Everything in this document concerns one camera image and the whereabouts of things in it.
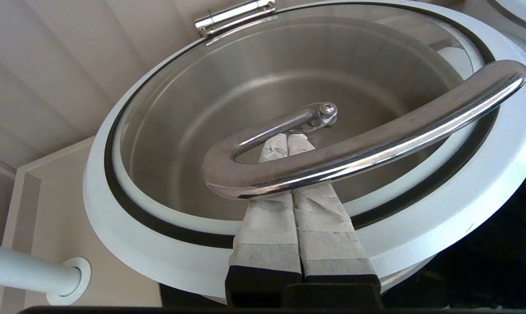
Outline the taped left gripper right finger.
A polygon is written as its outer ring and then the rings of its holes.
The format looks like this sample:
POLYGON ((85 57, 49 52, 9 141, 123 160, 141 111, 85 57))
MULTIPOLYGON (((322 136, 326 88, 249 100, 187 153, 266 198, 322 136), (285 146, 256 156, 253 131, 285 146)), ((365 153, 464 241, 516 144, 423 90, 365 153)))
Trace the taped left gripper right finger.
POLYGON ((306 283, 368 283, 380 286, 332 185, 294 191, 293 214, 306 283))

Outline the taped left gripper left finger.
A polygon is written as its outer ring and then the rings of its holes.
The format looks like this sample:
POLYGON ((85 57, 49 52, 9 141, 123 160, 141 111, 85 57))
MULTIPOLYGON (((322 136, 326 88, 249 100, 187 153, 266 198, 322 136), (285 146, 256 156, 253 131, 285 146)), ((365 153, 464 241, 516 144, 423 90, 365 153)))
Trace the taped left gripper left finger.
POLYGON ((279 306, 302 280, 290 193, 250 200, 233 242, 226 276, 229 306, 279 306))

